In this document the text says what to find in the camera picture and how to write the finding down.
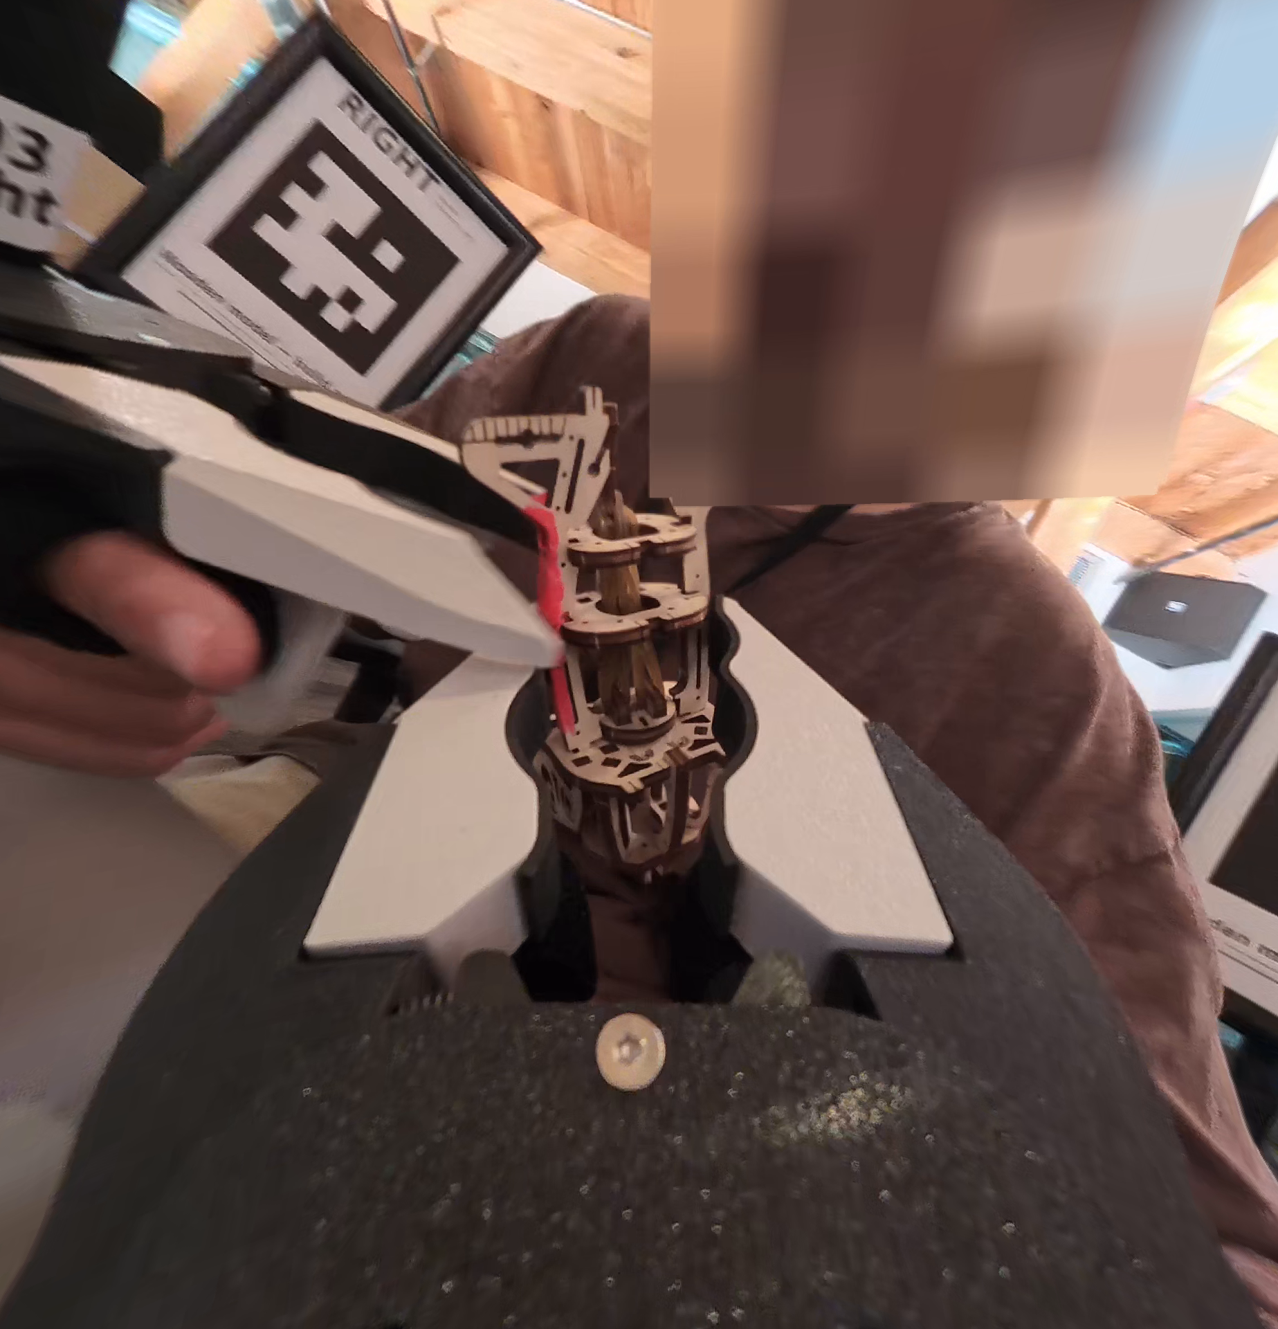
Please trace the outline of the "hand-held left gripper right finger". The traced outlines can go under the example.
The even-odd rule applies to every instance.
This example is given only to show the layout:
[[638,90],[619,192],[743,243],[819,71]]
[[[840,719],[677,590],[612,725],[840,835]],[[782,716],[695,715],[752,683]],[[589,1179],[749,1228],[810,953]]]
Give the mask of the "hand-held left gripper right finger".
[[795,959],[815,990],[843,953],[948,955],[954,933],[869,718],[738,600],[720,609],[749,722],[721,787],[730,937],[752,959]]

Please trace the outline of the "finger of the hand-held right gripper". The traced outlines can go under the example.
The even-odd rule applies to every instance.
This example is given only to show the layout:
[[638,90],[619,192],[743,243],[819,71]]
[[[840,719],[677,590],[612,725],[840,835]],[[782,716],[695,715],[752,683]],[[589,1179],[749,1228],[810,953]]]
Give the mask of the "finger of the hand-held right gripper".
[[183,456],[164,474],[164,531],[183,556],[272,588],[282,645],[219,706],[233,729],[282,729],[348,617],[491,661],[543,669],[564,655],[537,605],[481,541],[354,479],[282,458],[265,474]]
[[269,387],[250,421],[196,393],[134,375],[0,351],[0,387],[100,419],[100,428],[180,467],[296,499],[413,511],[481,537],[536,544],[523,495],[474,476],[460,451],[379,410],[311,388]]

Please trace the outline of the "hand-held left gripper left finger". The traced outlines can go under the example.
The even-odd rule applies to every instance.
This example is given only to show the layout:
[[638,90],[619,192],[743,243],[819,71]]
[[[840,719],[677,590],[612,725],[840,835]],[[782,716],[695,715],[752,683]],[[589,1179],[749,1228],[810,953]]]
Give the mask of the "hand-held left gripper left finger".
[[537,679],[471,657],[402,713],[308,955],[419,952],[451,985],[469,955],[512,955],[528,939],[515,876],[537,842],[540,804],[508,722]]

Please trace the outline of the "red rubber band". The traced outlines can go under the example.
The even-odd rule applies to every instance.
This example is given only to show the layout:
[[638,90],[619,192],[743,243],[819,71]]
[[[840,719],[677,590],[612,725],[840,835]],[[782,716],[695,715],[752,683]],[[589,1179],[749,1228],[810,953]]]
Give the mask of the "red rubber band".
[[[526,516],[534,522],[537,562],[537,608],[545,621],[555,630],[564,624],[564,574],[561,568],[561,537],[555,514],[543,501],[534,499],[526,507]],[[566,655],[551,669],[551,689],[555,720],[566,735],[577,728],[576,706],[570,691]]]

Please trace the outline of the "wooden mechanical hand model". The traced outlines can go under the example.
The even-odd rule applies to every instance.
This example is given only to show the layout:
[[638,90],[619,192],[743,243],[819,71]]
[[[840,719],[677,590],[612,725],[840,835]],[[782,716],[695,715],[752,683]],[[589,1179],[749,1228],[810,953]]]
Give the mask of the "wooden mechanical hand model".
[[576,412],[488,415],[465,427],[465,467],[561,537],[564,642],[577,713],[551,728],[534,774],[566,841],[637,881],[699,852],[726,765],[709,663],[708,520],[638,510],[619,483],[617,410],[589,387]]

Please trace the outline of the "person's right hand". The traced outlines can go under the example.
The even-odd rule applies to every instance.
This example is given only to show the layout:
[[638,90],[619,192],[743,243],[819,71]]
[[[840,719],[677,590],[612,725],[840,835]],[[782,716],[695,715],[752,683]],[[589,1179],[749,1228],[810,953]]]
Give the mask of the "person's right hand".
[[0,755],[158,777],[225,731],[217,698],[260,672],[257,623],[223,587],[127,532],[48,559],[56,600],[122,646],[67,649],[0,626]]

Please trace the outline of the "black box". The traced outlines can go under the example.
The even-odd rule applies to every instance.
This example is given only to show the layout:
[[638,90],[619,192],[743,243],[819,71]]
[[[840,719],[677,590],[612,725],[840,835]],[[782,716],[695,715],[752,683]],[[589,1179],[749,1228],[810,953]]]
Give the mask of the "black box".
[[1236,654],[1267,599],[1248,581],[1151,571],[1126,586],[1102,629],[1165,670],[1221,663]]

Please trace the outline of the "black framed printed tag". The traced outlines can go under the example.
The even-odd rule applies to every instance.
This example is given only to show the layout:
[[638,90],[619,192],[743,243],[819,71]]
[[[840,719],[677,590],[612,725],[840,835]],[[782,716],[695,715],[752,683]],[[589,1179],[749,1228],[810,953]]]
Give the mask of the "black framed printed tag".
[[1278,1044],[1278,633],[1258,639],[1170,799],[1212,927],[1225,1017]]

